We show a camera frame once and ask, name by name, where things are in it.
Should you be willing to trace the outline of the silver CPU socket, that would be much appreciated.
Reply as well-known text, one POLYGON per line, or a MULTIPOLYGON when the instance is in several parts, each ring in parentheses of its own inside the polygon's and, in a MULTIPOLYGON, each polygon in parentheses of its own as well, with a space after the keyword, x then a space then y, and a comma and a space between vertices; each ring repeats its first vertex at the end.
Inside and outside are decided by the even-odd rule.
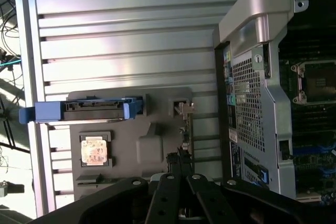
POLYGON ((336 60, 303 61, 290 69, 296 75, 294 104, 336 103, 336 60))

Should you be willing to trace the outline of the hard disk with blue carrier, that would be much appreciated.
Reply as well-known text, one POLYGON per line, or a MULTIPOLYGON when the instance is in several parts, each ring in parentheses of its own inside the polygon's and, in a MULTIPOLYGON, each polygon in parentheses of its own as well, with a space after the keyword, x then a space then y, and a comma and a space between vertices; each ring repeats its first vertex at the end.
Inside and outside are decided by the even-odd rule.
POLYGON ((36 102, 19 110, 20 124, 75 122, 95 120, 129 120, 143 114, 141 97, 36 102))

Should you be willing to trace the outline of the blue case latch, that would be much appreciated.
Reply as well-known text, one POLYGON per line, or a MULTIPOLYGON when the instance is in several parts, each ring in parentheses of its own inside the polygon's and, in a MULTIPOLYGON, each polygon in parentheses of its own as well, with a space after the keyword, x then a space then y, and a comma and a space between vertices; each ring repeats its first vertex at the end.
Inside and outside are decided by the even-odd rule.
POLYGON ((268 173, 268 169, 263 167, 262 165, 258 165, 258 176, 260 178, 260 180, 268 185, 269 184, 269 173, 268 173))

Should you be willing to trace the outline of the grey parts rack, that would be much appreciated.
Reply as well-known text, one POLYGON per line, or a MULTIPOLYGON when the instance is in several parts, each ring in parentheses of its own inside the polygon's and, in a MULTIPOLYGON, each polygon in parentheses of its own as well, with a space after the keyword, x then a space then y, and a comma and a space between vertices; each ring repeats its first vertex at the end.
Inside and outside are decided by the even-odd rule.
POLYGON ((173 117, 174 101, 192 101, 192 90, 182 88, 103 89, 73 92, 68 100, 141 97, 143 114, 129 120, 75 121, 70 142, 75 199, 95 193, 128 177, 150 178, 168 170, 166 156, 178 152, 181 121, 173 117), (108 144, 108 166, 81 166, 80 142, 102 136, 108 144))

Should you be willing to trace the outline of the green motherboard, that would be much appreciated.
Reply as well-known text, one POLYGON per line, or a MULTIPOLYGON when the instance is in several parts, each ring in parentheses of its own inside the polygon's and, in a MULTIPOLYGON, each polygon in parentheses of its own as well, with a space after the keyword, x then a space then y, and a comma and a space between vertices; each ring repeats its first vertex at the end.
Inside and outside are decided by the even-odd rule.
POLYGON ((336 60, 336 42, 329 39, 285 38, 279 44, 280 83, 291 104, 297 196, 317 194, 324 205, 336 202, 336 103, 294 104, 296 75, 290 68, 329 59, 336 60))

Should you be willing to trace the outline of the silver CPU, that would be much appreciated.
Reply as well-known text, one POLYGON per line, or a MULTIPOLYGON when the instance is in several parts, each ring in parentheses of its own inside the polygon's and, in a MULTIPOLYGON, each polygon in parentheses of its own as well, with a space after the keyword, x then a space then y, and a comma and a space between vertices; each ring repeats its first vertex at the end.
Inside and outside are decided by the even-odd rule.
POLYGON ((108 144, 102 136, 85 136, 80 142, 81 166, 108 166, 108 144))

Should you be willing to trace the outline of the black open PC case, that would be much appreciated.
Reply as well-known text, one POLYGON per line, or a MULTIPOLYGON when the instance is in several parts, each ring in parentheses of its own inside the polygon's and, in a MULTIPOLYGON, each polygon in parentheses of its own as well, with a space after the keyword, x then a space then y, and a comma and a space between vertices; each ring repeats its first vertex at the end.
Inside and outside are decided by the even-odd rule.
POLYGON ((224 176, 296 199, 291 104, 280 83, 285 38, 336 42, 336 0, 237 0, 213 32, 224 176), (268 169, 269 184, 258 176, 268 169))

